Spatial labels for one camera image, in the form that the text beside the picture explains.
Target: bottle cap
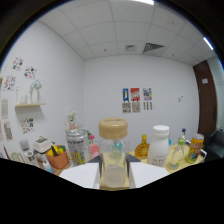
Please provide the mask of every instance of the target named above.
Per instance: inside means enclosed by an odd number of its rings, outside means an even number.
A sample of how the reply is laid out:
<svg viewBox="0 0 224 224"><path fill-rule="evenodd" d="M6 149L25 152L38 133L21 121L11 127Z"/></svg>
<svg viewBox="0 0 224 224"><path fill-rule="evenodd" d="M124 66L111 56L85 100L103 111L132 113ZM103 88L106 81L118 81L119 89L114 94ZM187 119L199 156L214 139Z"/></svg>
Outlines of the bottle cap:
<svg viewBox="0 0 224 224"><path fill-rule="evenodd" d="M184 145L184 140L181 138L181 139L179 139L179 141L178 141L178 145Z"/></svg>

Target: yellow liquid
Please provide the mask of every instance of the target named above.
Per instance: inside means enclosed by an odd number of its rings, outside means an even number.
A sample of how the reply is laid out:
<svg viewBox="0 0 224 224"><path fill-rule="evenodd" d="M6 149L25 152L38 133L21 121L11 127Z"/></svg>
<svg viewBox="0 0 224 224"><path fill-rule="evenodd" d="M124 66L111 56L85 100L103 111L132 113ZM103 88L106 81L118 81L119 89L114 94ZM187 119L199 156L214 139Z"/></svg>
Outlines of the yellow liquid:
<svg viewBox="0 0 224 224"><path fill-rule="evenodd" d="M146 142L146 139L142 140L142 143L139 144L135 149L135 157L138 159L147 159L149 151L149 143Z"/></svg>

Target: brown door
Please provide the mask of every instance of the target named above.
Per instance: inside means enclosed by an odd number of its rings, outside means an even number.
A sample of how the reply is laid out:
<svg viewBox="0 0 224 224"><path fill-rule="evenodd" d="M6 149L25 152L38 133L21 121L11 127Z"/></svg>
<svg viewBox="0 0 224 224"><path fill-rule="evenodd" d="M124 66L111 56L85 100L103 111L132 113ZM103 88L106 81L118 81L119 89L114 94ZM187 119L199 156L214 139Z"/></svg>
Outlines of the brown door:
<svg viewBox="0 0 224 224"><path fill-rule="evenodd" d="M206 141L207 136L216 129L217 99L215 84L207 61L195 65L193 69L198 84L200 102L198 133L204 135Z"/></svg>

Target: label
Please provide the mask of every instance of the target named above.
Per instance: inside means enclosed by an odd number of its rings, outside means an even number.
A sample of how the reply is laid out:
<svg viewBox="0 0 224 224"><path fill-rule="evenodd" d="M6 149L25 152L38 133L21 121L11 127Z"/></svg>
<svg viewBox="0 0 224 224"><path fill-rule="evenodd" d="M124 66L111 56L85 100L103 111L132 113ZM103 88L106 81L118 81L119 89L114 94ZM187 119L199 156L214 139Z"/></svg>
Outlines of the label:
<svg viewBox="0 0 224 224"><path fill-rule="evenodd" d="M149 159L149 164L159 167L164 167L166 163L166 158L168 155L156 156L152 159Z"/></svg>
<svg viewBox="0 0 224 224"><path fill-rule="evenodd" d="M188 153L188 156L187 156L187 162L188 163L195 163L199 154L200 154L200 151L201 151L201 148L202 148L202 145L203 145L203 142L204 142L204 139L203 140L196 140L196 139L192 139L192 142L191 142L191 146L190 146L190 149L189 149L189 153Z"/></svg>

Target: beige lid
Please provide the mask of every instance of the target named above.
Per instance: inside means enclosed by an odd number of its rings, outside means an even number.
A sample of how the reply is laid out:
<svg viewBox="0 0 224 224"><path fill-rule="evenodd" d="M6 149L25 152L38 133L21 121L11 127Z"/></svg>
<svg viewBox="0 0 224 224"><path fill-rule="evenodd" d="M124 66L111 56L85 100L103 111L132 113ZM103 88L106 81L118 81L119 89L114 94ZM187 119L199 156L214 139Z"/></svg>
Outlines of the beige lid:
<svg viewBox="0 0 224 224"><path fill-rule="evenodd" d="M120 117L108 117L99 122L99 134L104 139L122 139L128 134L128 122Z"/></svg>

